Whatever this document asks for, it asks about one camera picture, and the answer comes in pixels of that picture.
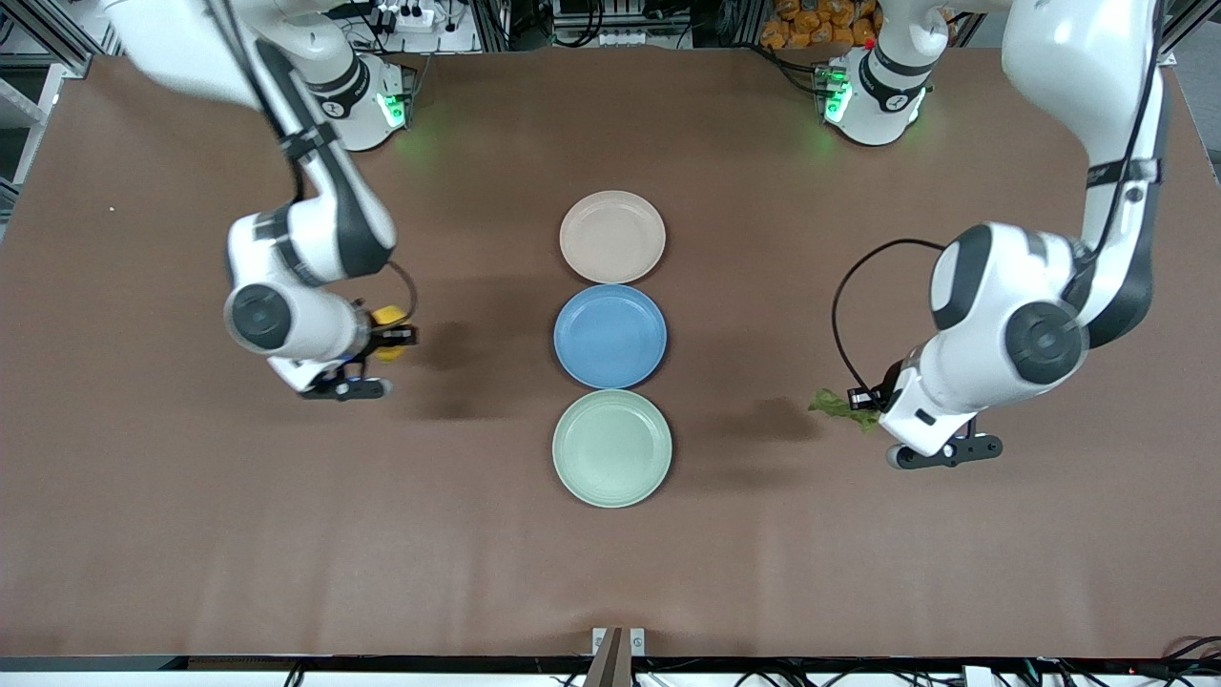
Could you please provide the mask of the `pale green round plate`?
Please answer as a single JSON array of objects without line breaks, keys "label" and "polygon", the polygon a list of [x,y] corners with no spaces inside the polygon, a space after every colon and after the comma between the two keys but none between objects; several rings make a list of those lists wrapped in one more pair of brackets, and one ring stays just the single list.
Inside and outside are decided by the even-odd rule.
[{"label": "pale green round plate", "polygon": [[560,483],[600,509],[635,506],[665,482],[674,456],[668,419],[621,388],[589,392],[562,412],[552,436]]}]

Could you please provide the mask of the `bag of orange snacks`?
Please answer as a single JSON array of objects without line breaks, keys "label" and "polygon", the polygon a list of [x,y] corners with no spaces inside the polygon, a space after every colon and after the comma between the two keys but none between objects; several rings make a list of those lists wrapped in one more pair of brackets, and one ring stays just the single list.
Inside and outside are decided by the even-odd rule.
[{"label": "bag of orange snacks", "polygon": [[882,28],[877,0],[770,0],[759,28],[759,48],[769,51],[821,44],[872,48]]}]

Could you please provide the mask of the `aluminium frame rail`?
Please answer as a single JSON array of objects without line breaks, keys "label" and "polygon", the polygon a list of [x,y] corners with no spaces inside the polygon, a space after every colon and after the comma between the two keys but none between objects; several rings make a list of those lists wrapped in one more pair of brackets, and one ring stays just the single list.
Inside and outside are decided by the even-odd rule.
[{"label": "aluminium frame rail", "polygon": [[1173,49],[1217,12],[1221,0],[1165,0],[1161,49],[1158,62],[1176,65]]}]

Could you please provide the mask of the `yellow lemon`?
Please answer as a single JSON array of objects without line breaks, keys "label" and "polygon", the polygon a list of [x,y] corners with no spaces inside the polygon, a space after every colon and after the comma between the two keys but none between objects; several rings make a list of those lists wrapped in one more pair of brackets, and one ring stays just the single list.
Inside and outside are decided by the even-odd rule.
[{"label": "yellow lemon", "polygon": [[[397,305],[386,305],[385,308],[379,308],[374,310],[372,317],[379,326],[385,325],[413,325],[409,314],[404,309],[397,308]],[[383,348],[375,349],[374,358],[383,364],[391,364],[400,358],[409,347],[397,347],[397,348]]]}]

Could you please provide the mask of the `beige round plate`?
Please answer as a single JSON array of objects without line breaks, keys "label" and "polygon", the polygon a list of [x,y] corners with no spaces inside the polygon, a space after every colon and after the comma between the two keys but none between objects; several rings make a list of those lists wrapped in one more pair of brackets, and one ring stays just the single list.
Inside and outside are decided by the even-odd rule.
[{"label": "beige round plate", "polygon": [[597,192],[571,204],[559,229],[569,268],[600,286],[628,286],[661,262],[665,222],[653,204],[632,192]]}]

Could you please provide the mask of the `aluminium equipment rack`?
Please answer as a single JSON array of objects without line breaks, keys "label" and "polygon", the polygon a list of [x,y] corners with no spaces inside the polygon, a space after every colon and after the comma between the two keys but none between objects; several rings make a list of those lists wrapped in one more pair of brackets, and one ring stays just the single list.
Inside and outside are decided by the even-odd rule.
[{"label": "aluminium equipment rack", "polygon": [[742,48],[758,40],[772,0],[463,0],[481,52],[542,48]]}]

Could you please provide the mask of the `blue round plate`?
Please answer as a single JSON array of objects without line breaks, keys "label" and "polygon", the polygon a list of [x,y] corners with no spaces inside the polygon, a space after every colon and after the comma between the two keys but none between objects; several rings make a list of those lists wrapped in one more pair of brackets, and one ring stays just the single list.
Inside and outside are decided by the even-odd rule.
[{"label": "blue round plate", "polygon": [[662,309],[631,286],[592,286],[560,308],[552,347],[571,379],[591,388],[630,388],[650,379],[665,358]]}]

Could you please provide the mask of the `green lettuce leaf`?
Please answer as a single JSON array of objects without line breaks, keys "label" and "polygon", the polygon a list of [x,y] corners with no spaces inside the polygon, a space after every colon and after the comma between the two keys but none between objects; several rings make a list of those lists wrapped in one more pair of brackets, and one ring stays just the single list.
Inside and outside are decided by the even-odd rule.
[{"label": "green lettuce leaf", "polygon": [[829,419],[847,419],[863,433],[869,433],[880,421],[880,414],[875,409],[853,409],[849,400],[838,397],[838,393],[830,388],[817,390],[808,404],[808,410],[810,412],[824,414]]}]

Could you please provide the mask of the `white power strip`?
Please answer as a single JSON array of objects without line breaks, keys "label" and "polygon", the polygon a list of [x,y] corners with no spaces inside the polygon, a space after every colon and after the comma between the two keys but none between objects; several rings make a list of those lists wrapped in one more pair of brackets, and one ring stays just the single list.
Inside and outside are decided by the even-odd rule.
[{"label": "white power strip", "polygon": [[385,34],[433,33],[444,20],[433,0],[370,0],[370,23]]}]

